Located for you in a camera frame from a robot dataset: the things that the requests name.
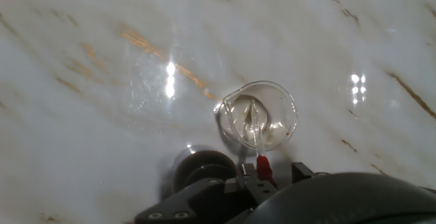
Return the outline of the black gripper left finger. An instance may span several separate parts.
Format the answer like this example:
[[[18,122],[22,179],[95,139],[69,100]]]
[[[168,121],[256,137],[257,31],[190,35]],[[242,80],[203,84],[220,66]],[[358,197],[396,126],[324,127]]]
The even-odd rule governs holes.
[[[203,178],[142,211],[135,224],[244,223],[277,193],[268,162],[244,163],[235,178]]]

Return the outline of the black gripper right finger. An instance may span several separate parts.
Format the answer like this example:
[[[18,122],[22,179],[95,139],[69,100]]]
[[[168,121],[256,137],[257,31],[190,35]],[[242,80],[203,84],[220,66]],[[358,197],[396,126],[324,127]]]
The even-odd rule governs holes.
[[[301,162],[292,163],[292,184],[296,184],[303,180],[327,176],[327,172],[313,172],[305,164]]]

